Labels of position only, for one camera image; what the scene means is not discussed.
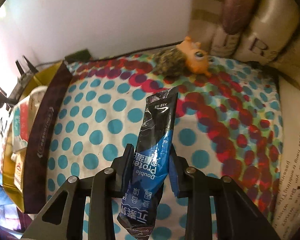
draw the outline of blue polka dot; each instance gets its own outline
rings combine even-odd
[[[271,102],[271,103],[270,103],[270,107],[271,107],[272,109],[274,109],[274,110],[279,110],[279,109],[280,109],[279,104],[278,104],[277,101]]]
[[[187,224],[187,214],[184,214],[182,217],[180,217],[179,219],[179,225],[182,228],[186,228],[186,224]]]
[[[261,80],[260,80],[259,78],[254,77],[253,80],[254,80],[256,83],[261,84]]]
[[[272,92],[272,87],[265,87],[265,92],[267,93],[267,94],[270,94],[271,92]]]
[[[253,89],[257,89],[257,85],[255,84],[255,82],[250,81],[249,82],[250,87],[252,87]]]
[[[264,93],[260,93],[260,97],[264,102],[268,102],[268,97]]]
[[[108,130],[112,134],[118,134],[119,132],[122,131],[122,128],[123,128],[123,124],[119,119],[111,120],[108,123]]]
[[[132,93],[132,98],[136,101],[142,100],[146,96],[146,93],[142,89],[136,89]]]
[[[157,227],[152,231],[152,238],[154,240],[169,240],[171,235],[171,230],[166,227]]]
[[[196,135],[194,131],[189,128],[182,129],[178,134],[178,138],[184,146],[191,146],[196,141]]]
[[[76,103],[78,103],[78,102],[81,101],[82,98],[83,98],[83,93],[79,93],[79,94],[77,94],[77,95],[75,96],[74,101],[75,101]]]
[[[128,92],[130,89],[130,85],[128,85],[127,83],[123,83],[123,84],[120,84],[117,88],[117,91],[120,93],[120,94],[123,94],[123,93],[126,93]]]
[[[54,170],[55,166],[56,166],[56,161],[54,160],[54,158],[52,158],[52,157],[49,158],[49,160],[48,160],[49,170]]]
[[[83,221],[83,231],[88,233],[88,229],[89,229],[89,222],[87,220],[84,220]]]
[[[163,220],[170,216],[171,208],[167,204],[159,204],[157,208],[157,219]]]
[[[115,234],[117,234],[121,231],[121,228],[116,223],[113,223],[113,226],[114,226],[114,233]]]
[[[124,236],[124,240],[136,240],[136,239],[132,235],[127,234]]]
[[[90,203],[86,203],[85,207],[84,207],[84,211],[85,213],[87,214],[87,216],[89,215],[90,213]]]
[[[133,108],[128,112],[130,122],[139,122],[142,120],[143,112],[140,108]]]
[[[58,165],[61,169],[65,169],[68,166],[68,159],[67,156],[61,155],[58,158]]]
[[[187,107],[186,114],[188,114],[188,115],[194,115],[196,112],[197,112],[197,110],[193,110],[193,109]]]
[[[81,83],[81,85],[79,86],[79,89],[80,89],[80,90],[84,89],[84,88],[87,86],[87,84],[88,84],[88,81],[83,81],[83,82]]]
[[[58,140],[53,140],[53,141],[50,143],[50,150],[51,150],[52,152],[54,152],[56,149],[58,149],[58,145],[59,145]]]
[[[102,151],[105,160],[112,162],[118,156],[118,149],[113,144],[107,144]]]
[[[192,154],[191,161],[194,167],[203,169],[209,165],[210,156],[204,150],[197,150]]]
[[[98,87],[101,84],[100,79],[95,79],[94,81],[91,82],[90,87],[95,88]]]
[[[278,135],[279,135],[279,127],[275,124],[275,125],[273,126],[273,129],[274,129],[274,135],[275,135],[276,137],[278,137]]]
[[[74,129],[74,121],[69,121],[66,125],[66,132],[70,133]]]
[[[88,170],[94,170],[95,168],[98,167],[99,165],[99,160],[98,157],[93,154],[93,153],[88,153],[84,158],[83,158],[83,165],[88,169]]]
[[[107,81],[104,85],[103,85],[103,88],[104,89],[111,89],[114,87],[114,81],[113,80],[109,80]]]
[[[208,173],[207,176],[218,179],[219,177],[216,174]]]
[[[243,89],[243,92],[245,92],[248,96],[252,96],[252,91],[250,88],[248,88],[247,86],[244,86],[242,89]]]
[[[60,134],[62,131],[62,124],[61,123],[57,123],[56,126],[54,127],[54,133],[56,135]]]
[[[216,234],[217,233],[217,221],[213,220],[212,221],[212,234]]]
[[[273,120],[274,119],[274,112],[272,112],[272,111],[266,112],[265,117],[268,120]]]
[[[83,150],[83,143],[82,142],[76,142],[73,146],[72,152],[74,155],[79,155]]]
[[[101,104],[109,103],[110,100],[111,100],[111,95],[109,95],[109,94],[104,94],[104,95],[100,96],[98,99],[99,103],[101,103]]]
[[[86,100],[89,102],[95,98],[97,93],[95,91],[89,91],[86,95]]]
[[[76,88],[77,88],[76,85],[72,85],[71,87],[69,87],[68,92],[71,93],[71,92],[75,91]]]
[[[180,123],[180,118],[176,118],[175,120],[174,120],[174,125],[176,126],[178,123]]]
[[[279,124],[280,124],[281,126],[283,126],[282,116],[279,115],[278,119],[279,119]]]
[[[56,189],[56,184],[54,184],[53,179],[48,179],[47,184],[48,184],[48,190],[50,190],[50,191],[55,191],[55,189]]]
[[[117,204],[116,201],[111,200],[111,206],[112,206],[112,213],[113,214],[119,213],[119,205]]]
[[[208,132],[208,127],[203,125],[202,123],[197,123],[198,125],[198,129],[201,131],[201,132],[204,132],[204,133],[207,133]]]
[[[122,146],[125,148],[128,143],[131,143],[136,148],[137,141],[138,141],[137,135],[133,133],[128,133],[122,139]]]
[[[70,146],[71,146],[70,138],[69,137],[64,138],[62,141],[62,144],[61,144],[62,149],[64,151],[67,151],[67,150],[69,150]]]
[[[78,163],[72,163],[71,165],[71,175],[79,177],[80,175],[80,166]]]
[[[118,99],[113,104],[114,111],[121,112],[127,106],[127,101],[124,99]]]
[[[93,109],[91,106],[86,106],[83,110],[82,110],[82,117],[83,118],[88,118],[90,115],[92,115]]]
[[[262,108],[263,108],[263,103],[262,103],[258,98],[255,98],[255,99],[253,100],[253,102],[254,102],[254,104],[255,104],[255,106],[256,106],[257,108],[259,108],[259,109],[262,109]]]
[[[102,122],[107,116],[107,112],[104,109],[99,109],[96,112],[96,115],[94,116],[94,120],[96,120],[96,122]]]
[[[215,214],[216,213],[216,207],[214,205],[214,198],[212,196],[210,197],[210,208],[211,208],[211,214]]]
[[[244,68],[243,68],[243,71],[244,71],[246,74],[251,74],[251,68],[249,68],[249,67],[244,67]]]
[[[57,176],[57,183],[59,187],[61,187],[65,181],[66,181],[66,176],[64,176],[62,173],[59,173]]]
[[[241,71],[237,71],[237,75],[240,77],[240,78],[246,78],[247,75]]]
[[[93,145],[99,145],[103,140],[103,135],[100,130],[95,130],[90,134],[89,141]]]
[[[71,96],[67,96],[67,97],[65,98],[65,100],[63,100],[63,104],[64,104],[64,105],[67,105],[67,104],[70,103],[70,101],[71,101]]]
[[[237,82],[237,83],[240,82],[239,78],[235,75],[231,75],[231,80],[234,81],[234,82]]]
[[[89,129],[89,125],[86,122],[81,123],[78,126],[78,134],[80,136],[84,136],[87,133],[88,129]]]
[[[67,109],[62,109],[59,113],[59,118],[63,119],[67,115]]]
[[[234,69],[234,64],[233,64],[232,60],[227,59],[226,60],[226,65],[228,66],[228,68]]]
[[[78,106],[74,106],[71,108],[70,110],[70,116],[71,117],[75,117],[78,113],[79,113],[79,107]]]
[[[188,205],[188,198],[184,197],[184,198],[177,198],[177,203],[180,206],[187,206]]]

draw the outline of white wall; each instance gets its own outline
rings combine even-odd
[[[0,39],[16,75],[22,54],[37,64],[84,48],[103,57],[182,40],[191,0],[7,0],[5,6]]]

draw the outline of red polka dot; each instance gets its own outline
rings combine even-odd
[[[272,192],[273,195],[276,195],[279,191],[279,179],[275,179],[273,184],[272,184]]]
[[[219,108],[220,108],[220,111],[223,112],[223,113],[225,113],[225,112],[227,111],[226,106],[223,105],[223,104],[221,104],[221,105],[219,106]]]
[[[251,188],[252,185],[254,185],[258,179],[259,179],[259,170],[255,166],[249,166],[243,174],[242,177],[242,184],[247,187]]]
[[[243,95],[244,100],[246,100],[247,102],[250,101],[249,96],[248,95]]]
[[[273,131],[270,131],[269,132],[269,137],[268,137],[268,143],[272,143],[272,140],[273,140]]]
[[[258,208],[261,212],[263,212],[270,204],[272,199],[272,194],[270,192],[270,190],[265,190],[259,200],[258,200]]]
[[[274,145],[270,146],[269,157],[272,162],[276,162],[278,160],[279,152],[278,152],[278,149]]]
[[[214,142],[217,144],[217,158],[221,163],[225,162],[228,159],[235,158],[236,150],[232,141],[219,136],[214,139]]]
[[[237,136],[237,145],[240,148],[245,148],[247,146],[247,139],[243,134]]]
[[[244,125],[250,126],[252,124],[253,116],[247,109],[241,109],[239,112],[239,119]]]
[[[238,179],[242,172],[242,163],[236,159],[227,159],[222,165],[222,176]]]
[[[179,86],[178,86],[178,90],[179,90],[179,92],[180,92],[181,94],[185,94],[185,93],[187,93],[187,91],[188,91],[188,89],[187,89],[187,87],[186,87],[185,85],[179,85]]]
[[[247,165],[247,166],[250,166],[253,161],[254,161],[254,152],[251,151],[251,150],[248,150],[245,152],[244,154],[244,163]]]
[[[228,104],[231,106],[232,109],[234,110],[241,110],[242,109],[242,102],[240,100],[240,98],[236,97],[236,96],[231,96],[228,99]]]
[[[139,62],[137,64],[137,72],[139,74],[147,74],[152,71],[152,66],[147,62]]]
[[[242,87],[237,82],[231,81],[230,85],[236,92],[238,93],[242,92]]]
[[[218,85],[218,90],[219,90],[220,94],[226,98],[229,98],[232,95],[231,89],[225,84]]]
[[[265,128],[269,128],[270,122],[268,120],[260,120],[260,126],[261,128],[265,129]]]
[[[239,120],[235,118],[231,118],[229,124],[232,130],[237,130],[237,128],[239,127]]]
[[[265,154],[267,146],[267,139],[266,137],[261,137],[257,141],[257,156],[260,157]]]
[[[218,73],[218,75],[219,75],[219,77],[220,77],[223,81],[226,81],[226,82],[228,82],[228,83],[231,82],[231,76],[230,76],[228,73],[226,73],[226,72],[224,72],[224,71],[220,71],[220,72]]]
[[[249,136],[251,139],[258,140],[261,137],[261,131],[255,125],[249,126]]]

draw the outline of fabric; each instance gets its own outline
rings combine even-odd
[[[47,199],[69,176],[94,176],[121,156],[127,143],[135,146],[146,97],[179,86],[173,135],[177,154],[208,176],[234,178],[270,221],[282,151],[279,95],[260,70],[212,59],[209,79],[191,73],[174,79],[154,75],[148,55],[69,65],[74,77],[50,145]],[[121,199],[112,204],[117,239],[133,239],[116,219]],[[187,199],[174,197],[167,178],[150,238],[183,239],[186,210]],[[86,239],[89,200],[85,211]],[[212,219],[216,233],[213,205]]]

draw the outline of stuffed toy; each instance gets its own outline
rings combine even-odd
[[[184,68],[187,67],[194,74],[205,74],[210,77],[209,56],[207,52],[199,49],[200,46],[200,42],[193,43],[187,36],[175,48],[159,51],[154,55],[156,62],[154,72],[175,77],[181,75]]]

